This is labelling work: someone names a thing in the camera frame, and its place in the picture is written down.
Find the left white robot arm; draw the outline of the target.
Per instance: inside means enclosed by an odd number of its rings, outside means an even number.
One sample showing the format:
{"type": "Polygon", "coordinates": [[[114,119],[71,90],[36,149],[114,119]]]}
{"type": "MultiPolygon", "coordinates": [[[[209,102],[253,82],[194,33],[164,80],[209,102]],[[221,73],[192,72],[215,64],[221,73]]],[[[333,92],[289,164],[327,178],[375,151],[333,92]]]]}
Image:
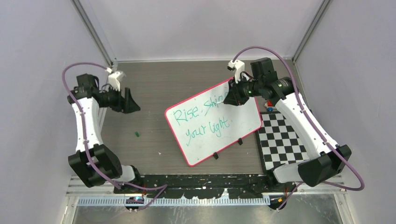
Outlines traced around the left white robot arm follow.
{"type": "Polygon", "coordinates": [[[116,182],[125,182],[125,187],[132,193],[142,190],[143,180],[133,165],[122,165],[101,138],[99,129],[100,108],[111,108],[124,114],[140,111],[133,100],[130,89],[125,94],[112,88],[107,91],[99,89],[99,79],[91,74],[77,76],[77,86],[67,97],[74,112],[78,141],[75,154],[68,157],[69,166],[85,186],[91,188],[106,182],[105,177],[116,182]]]}

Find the pink-framed whiteboard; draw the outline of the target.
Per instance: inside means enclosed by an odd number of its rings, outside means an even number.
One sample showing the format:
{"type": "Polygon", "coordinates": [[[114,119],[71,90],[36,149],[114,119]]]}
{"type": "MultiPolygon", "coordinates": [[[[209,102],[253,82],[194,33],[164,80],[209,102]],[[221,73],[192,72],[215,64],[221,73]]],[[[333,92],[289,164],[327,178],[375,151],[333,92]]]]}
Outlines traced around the pink-framed whiteboard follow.
{"type": "Polygon", "coordinates": [[[225,80],[165,110],[188,166],[196,166],[262,126],[255,98],[241,106],[216,104],[228,90],[225,80]]]}

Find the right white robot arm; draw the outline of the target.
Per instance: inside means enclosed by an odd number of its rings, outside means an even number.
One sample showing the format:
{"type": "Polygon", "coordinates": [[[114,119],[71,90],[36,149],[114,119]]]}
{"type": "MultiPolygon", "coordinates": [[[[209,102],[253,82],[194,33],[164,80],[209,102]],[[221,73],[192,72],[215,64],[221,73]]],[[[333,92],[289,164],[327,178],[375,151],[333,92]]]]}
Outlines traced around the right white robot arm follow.
{"type": "Polygon", "coordinates": [[[251,62],[252,74],[245,72],[240,60],[230,61],[227,68],[235,73],[228,82],[228,94],[223,103],[242,106],[253,97],[269,100],[285,117],[301,140],[308,159],[292,164],[276,165],[266,179],[271,191],[279,191],[286,182],[304,182],[310,187],[338,175],[351,156],[347,145],[340,146],[329,137],[307,108],[303,97],[293,87],[290,77],[278,78],[270,58],[251,62]]]}

